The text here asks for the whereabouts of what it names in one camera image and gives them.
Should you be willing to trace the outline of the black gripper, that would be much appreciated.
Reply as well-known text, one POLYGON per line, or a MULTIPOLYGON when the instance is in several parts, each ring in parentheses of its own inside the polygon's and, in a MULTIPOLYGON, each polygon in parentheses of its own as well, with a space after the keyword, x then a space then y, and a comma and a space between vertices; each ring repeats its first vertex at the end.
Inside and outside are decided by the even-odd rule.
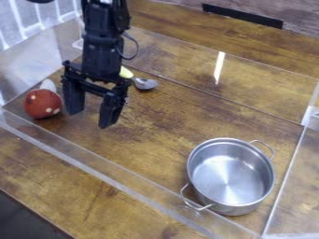
POLYGON ((97 95, 102 97, 98 127, 109 127, 118 120, 132 80, 120 75, 108 78, 89 75, 82 72, 82 66, 70 61, 63 61, 62 66, 61 83, 66 113, 74 115, 84 110, 86 93, 97 95))

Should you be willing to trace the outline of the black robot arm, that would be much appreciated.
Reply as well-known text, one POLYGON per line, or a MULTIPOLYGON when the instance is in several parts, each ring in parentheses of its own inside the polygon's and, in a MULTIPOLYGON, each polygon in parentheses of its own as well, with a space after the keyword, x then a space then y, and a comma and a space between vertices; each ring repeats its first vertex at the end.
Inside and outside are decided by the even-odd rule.
POLYGON ((122 56, 121 34, 129 29, 125 0, 81 0, 84 12, 82 62, 63 61, 62 94, 65 111, 84 110, 84 95, 102 98, 98 127, 117 122, 125 104, 130 80, 120 76, 122 56))

